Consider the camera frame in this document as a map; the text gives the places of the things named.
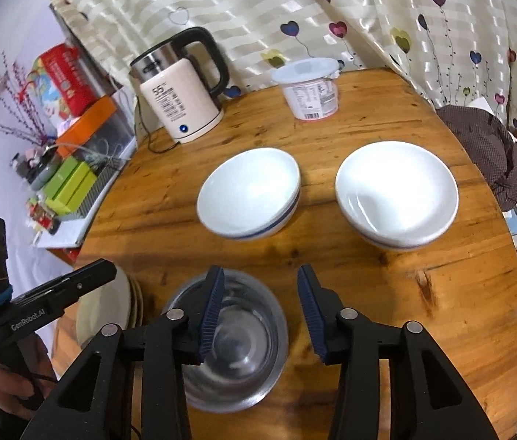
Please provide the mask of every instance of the kettle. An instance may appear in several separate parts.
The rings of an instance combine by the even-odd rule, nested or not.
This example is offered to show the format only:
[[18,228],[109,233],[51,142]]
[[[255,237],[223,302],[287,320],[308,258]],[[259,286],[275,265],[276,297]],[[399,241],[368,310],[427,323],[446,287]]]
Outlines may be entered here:
[[[186,46],[200,42],[220,79],[211,88]],[[186,143],[213,129],[224,117],[218,100],[230,74],[216,41],[207,29],[188,28],[142,53],[130,63],[146,101],[175,142]]]

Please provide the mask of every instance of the stainless steel bowl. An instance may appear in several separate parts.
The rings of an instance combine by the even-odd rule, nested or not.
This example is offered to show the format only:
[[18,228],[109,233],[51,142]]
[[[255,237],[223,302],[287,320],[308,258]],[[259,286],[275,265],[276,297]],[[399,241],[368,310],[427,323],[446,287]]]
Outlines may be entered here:
[[[187,402],[217,414],[259,403],[287,360],[287,322],[274,294],[246,273],[224,270],[225,289],[212,351],[201,366],[183,366]],[[205,274],[187,282],[164,312],[179,303]]]

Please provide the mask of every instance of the human hand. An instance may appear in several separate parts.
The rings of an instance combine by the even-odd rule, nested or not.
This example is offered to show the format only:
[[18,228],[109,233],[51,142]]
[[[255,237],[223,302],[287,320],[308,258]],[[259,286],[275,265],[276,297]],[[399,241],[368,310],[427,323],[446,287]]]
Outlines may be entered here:
[[[34,374],[42,377],[36,379],[36,381],[40,386],[43,397],[47,398],[55,387],[57,378],[52,370],[51,360],[48,358],[48,351],[43,340],[36,334],[35,337],[38,365]],[[23,407],[18,398],[30,398],[33,394],[34,387],[31,381],[19,374],[8,372],[0,366],[0,409],[25,420],[30,420],[34,412]]]

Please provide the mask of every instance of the red heart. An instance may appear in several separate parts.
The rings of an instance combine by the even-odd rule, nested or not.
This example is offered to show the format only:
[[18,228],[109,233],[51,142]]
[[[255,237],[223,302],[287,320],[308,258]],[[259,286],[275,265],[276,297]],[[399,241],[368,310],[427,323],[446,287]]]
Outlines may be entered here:
[[343,21],[339,21],[338,23],[330,23],[328,28],[330,28],[332,34],[338,38],[344,38],[348,32],[348,26],[346,26],[346,23]]

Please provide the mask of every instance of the brown cloth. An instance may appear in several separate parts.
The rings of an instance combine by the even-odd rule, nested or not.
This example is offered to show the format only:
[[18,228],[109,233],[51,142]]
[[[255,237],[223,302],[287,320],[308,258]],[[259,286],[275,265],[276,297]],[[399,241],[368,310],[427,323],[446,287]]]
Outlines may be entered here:
[[517,143],[495,116],[482,109],[447,105],[436,111],[469,154],[501,210],[517,203]]

